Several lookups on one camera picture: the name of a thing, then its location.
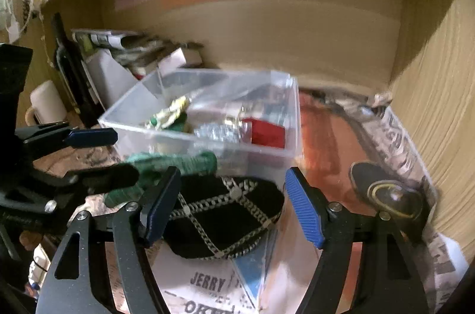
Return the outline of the dark glass bottle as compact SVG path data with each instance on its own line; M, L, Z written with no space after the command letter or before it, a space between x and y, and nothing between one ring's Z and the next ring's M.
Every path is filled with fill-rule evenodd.
M52 18L52 27L56 39L56 68L62 74L81 122L86 128L91 128L103 113L103 107L86 74L79 46L69 40L58 12Z

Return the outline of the red object in box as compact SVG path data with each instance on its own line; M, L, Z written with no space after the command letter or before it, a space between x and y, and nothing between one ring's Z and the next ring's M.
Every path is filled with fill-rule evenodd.
M252 145L285 148L286 130L284 127L254 118L245 118L244 122L250 123Z

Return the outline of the clear plastic storage box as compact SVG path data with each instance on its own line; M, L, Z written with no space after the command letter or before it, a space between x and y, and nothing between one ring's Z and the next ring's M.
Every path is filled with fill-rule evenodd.
M153 114L184 95L190 105L183 131L144 127ZM244 124L245 118L284 127L285 148L252 145L249 136L234 144L193 134L203 123ZM118 133L114 147L121 158L135 153L196 155L210 151L217 157L218 174L260 177L278 187L284 185L286 170L302 153L299 85L296 77L275 70L177 69L167 75L154 71L114 103L99 124Z

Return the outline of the green knitted cloth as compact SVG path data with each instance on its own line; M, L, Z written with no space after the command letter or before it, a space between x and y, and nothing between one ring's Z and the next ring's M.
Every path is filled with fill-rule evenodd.
M176 167L182 176L211 175L217 172L217 157L212 152L196 155L160 153L135 153L124 161L138 170L138 180L130 187L115 189L105 195L107 208L115 208L124 202L136 202L152 186L158 185L169 167Z

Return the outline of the black cap with striped trim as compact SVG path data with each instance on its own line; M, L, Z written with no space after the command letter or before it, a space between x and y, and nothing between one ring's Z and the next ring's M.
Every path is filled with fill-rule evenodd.
M283 192L269 180L185 176L163 240L185 259L236 258L259 244L283 207Z

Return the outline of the floral patterned cloth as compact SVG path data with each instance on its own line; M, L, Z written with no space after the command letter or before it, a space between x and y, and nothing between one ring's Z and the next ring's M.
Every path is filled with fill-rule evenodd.
M190 105L190 99L187 96L181 96L173 100L169 107L166 107L153 114L149 120L144 123L144 127L150 130L174 130L183 131L187 121L187 109Z

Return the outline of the small white box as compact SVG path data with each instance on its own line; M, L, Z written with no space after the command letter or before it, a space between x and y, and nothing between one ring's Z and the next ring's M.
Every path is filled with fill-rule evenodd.
M179 48L162 58L158 63L158 71L161 74L169 74L173 70L183 68L194 68L203 63L198 50Z

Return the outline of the black round gadget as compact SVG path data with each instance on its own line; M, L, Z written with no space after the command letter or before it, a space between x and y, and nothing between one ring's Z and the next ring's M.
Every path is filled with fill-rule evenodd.
M389 213L412 242L422 240L430 210L419 185L411 186L369 161L351 164L349 179L357 195L377 211Z

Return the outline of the white ceramic mug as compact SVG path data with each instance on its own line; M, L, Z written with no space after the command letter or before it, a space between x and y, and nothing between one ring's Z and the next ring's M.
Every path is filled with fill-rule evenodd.
M26 110L27 126L64 122L67 110L52 80L45 81L30 94L31 106Z

